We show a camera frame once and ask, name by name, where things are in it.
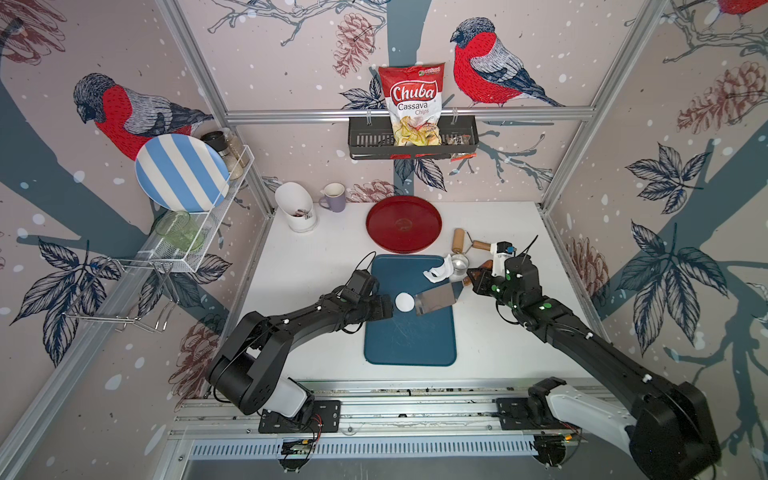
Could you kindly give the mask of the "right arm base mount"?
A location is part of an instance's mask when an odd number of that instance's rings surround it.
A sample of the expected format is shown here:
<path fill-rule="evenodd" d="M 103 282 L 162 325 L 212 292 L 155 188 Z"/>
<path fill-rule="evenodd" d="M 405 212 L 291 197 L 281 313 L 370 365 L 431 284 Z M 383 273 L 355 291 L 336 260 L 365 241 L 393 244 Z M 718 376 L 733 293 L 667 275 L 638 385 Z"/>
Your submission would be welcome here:
<path fill-rule="evenodd" d="M 578 432 L 567 422 L 557 419 L 547 403 L 548 396 L 556 387 L 567 382 L 549 377 L 535 383 L 527 390 L 526 397 L 500 397 L 494 400 L 501 429 L 507 430 L 555 430 Z"/>

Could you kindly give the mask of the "teal cutting board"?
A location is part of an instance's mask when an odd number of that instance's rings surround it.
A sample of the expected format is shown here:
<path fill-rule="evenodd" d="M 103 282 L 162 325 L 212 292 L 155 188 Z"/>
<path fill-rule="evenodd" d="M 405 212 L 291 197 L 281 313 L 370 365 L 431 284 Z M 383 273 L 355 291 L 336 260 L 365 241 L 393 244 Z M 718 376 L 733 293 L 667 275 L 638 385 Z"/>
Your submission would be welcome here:
<path fill-rule="evenodd" d="M 373 260 L 371 273 L 379 281 L 379 293 L 395 299 L 433 288 L 423 273 L 442 264 L 435 255 L 381 255 Z M 364 357 L 375 365 L 452 365 L 457 358 L 453 309 L 418 315 L 395 307 L 391 318 L 365 325 Z"/>

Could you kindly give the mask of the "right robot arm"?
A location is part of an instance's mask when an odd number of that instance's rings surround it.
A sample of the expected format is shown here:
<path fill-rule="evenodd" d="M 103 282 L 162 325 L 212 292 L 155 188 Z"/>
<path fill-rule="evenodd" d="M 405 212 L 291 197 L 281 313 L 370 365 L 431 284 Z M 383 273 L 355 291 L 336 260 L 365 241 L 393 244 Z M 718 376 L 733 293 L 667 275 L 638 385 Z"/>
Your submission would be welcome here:
<path fill-rule="evenodd" d="M 507 258 L 500 274 L 470 268 L 467 275 L 474 293 L 509 308 L 516 324 L 578 363 L 621 404 L 549 377 L 528 390 L 531 420 L 581 427 L 629 455 L 649 479 L 693 479 L 716 467 L 722 452 L 706 396 L 652 373 L 544 295 L 529 255 Z"/>

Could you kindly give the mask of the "wooden dough roller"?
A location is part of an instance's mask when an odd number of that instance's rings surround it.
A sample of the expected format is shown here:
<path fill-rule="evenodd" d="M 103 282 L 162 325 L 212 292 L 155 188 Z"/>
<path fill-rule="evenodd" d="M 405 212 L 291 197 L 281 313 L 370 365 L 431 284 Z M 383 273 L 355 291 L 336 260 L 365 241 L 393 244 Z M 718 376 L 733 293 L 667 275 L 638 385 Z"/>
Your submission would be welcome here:
<path fill-rule="evenodd" d="M 451 253 L 466 254 L 470 250 L 491 251 L 491 244 L 480 240 L 473 240 L 471 235 L 462 228 L 454 230 Z"/>

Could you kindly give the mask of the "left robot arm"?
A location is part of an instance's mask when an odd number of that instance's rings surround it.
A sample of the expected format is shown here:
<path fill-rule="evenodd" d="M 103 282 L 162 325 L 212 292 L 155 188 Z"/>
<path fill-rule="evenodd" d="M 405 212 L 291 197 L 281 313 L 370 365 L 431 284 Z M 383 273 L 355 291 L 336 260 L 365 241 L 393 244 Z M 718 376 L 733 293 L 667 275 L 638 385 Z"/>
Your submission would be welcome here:
<path fill-rule="evenodd" d="M 206 381 L 245 415 L 267 411 L 306 421 L 313 394 L 283 375 L 288 355 L 321 335 L 391 318 L 392 299 L 378 289 L 371 273 L 355 270 L 308 307 L 269 317 L 246 314 L 211 360 Z"/>

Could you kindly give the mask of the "round cut dough wrapper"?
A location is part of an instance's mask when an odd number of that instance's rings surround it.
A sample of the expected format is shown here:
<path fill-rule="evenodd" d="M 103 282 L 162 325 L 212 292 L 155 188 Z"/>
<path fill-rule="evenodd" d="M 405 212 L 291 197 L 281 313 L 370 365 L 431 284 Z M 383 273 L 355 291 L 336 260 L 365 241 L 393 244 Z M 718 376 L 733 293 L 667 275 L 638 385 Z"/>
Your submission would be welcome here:
<path fill-rule="evenodd" d="M 415 308 L 414 297 L 406 292 L 401 292 L 395 298 L 395 306 L 401 312 L 411 312 Z"/>

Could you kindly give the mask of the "white dough piece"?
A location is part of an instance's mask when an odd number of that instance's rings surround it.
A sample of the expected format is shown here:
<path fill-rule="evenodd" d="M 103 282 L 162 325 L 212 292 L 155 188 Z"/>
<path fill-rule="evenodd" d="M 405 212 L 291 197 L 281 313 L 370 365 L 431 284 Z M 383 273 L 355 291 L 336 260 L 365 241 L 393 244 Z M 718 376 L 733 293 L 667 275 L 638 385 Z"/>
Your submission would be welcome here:
<path fill-rule="evenodd" d="M 432 267 L 429 270 L 425 270 L 423 275 L 433 284 L 439 283 L 443 280 L 449 279 L 455 271 L 453 265 L 452 255 L 448 254 L 443 258 L 443 263 L 440 266 Z"/>

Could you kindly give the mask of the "metal spatula wooden handle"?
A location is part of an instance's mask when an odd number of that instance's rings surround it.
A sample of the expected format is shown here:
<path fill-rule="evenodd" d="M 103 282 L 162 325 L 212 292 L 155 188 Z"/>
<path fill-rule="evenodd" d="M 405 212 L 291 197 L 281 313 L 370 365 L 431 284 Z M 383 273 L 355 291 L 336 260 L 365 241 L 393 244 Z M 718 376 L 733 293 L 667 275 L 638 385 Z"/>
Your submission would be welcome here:
<path fill-rule="evenodd" d="M 473 285 L 473 280 L 492 269 L 492 263 L 492 260 L 487 260 L 477 268 L 469 268 L 461 281 L 440 285 L 417 294 L 414 297 L 416 315 L 423 316 L 453 306 L 465 288 Z"/>

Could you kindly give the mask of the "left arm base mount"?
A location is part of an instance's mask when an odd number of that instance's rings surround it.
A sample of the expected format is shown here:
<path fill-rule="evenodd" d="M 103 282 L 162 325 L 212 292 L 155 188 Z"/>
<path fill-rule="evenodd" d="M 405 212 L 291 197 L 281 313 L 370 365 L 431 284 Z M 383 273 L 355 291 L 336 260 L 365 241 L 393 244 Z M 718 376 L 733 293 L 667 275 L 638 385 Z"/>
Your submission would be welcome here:
<path fill-rule="evenodd" d="M 285 417 L 277 411 L 265 409 L 260 420 L 260 434 L 279 433 L 336 433 L 342 403 L 338 400 L 317 400 L 310 394 L 295 416 Z"/>

